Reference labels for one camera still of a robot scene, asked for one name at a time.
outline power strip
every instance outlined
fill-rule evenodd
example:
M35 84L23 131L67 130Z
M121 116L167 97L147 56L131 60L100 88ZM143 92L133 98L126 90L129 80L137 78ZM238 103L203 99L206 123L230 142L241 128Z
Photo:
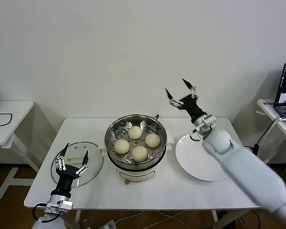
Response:
M100 227L99 229L116 229L116 225L114 220L110 220L108 223L106 223L104 226Z

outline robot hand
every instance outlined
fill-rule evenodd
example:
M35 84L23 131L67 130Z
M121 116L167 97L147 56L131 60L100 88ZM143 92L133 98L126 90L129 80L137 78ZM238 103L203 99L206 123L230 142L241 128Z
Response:
M166 90L170 104L186 110L192 118L194 132L199 134L202 147L221 165L229 177L258 205L266 208L286 224L286 186L282 178L230 135L216 128L215 118L197 105L195 87L184 80L191 94L174 100Z
M87 169L88 163L88 151L84 156L82 161L82 166L80 168L66 165L64 161L64 156L67 152L69 144L57 155L56 157L56 173L59 175L59 181L56 188L51 192L50 200L45 203L40 203L36 205L33 209L33 216L36 221L41 223L49 223L57 219L60 214L65 214L72 210L73 203L69 201L71 197L71 187L74 179L79 178ZM40 220L35 216L36 207L45 207L44 212L46 213L45 219L50 218L49 215L52 215L49 220Z

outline pot lid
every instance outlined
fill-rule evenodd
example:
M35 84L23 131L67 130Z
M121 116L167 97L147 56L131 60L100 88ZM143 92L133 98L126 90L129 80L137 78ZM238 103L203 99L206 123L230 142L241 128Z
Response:
M92 181L100 172L103 165L102 152L98 146L92 142L76 142L68 146L64 160L65 164L80 168L82 160L88 151L88 169L79 178L73 180L72 188L80 187ZM51 177L55 183L59 180L59 175L56 173L56 157L52 161Z

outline white plate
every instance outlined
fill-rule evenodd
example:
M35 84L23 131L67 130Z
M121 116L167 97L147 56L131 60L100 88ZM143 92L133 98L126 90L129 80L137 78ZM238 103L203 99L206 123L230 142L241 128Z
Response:
M191 140L189 135L177 142L176 157L181 167L197 179L216 181L227 176L219 163L203 149L201 142Z

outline white table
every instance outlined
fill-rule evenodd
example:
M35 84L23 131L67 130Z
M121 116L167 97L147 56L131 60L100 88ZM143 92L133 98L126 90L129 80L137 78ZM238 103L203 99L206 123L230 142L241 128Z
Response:
M57 153L67 143L91 141L96 144L104 135L114 118L68 118L66 119L24 200L26 207L46 203L56 183L52 180L50 169ZM159 118L165 129L172 135L175 143L192 131L189 118ZM219 118L217 125L227 130L233 139L239 141L230 121ZM229 178L204 182L191 177L178 164L175 157L175 144L159 163L155 176L145 182L125 185L108 157L97 177L88 184L71 191L73 209L92 210L214 210L258 208L249 197ZM231 213L224 220L227 224L245 211ZM223 226L222 220L217 226Z
M257 105L265 112L265 114L271 119L274 120L278 118L280 115L273 107L274 99L259 99L257 101ZM286 136L286 122L279 122L276 124L279 129L285 134Z
M2 148L10 148L14 143L20 149L20 156L36 171L40 167L39 160L30 154L26 146L14 134L14 131L34 106L33 101L0 101L0 114L12 113L12 120L8 125L0 126L0 146ZM19 168L14 167L7 175L0 187L0 199L3 198L9 186L31 186L34 179L18 179L14 178Z

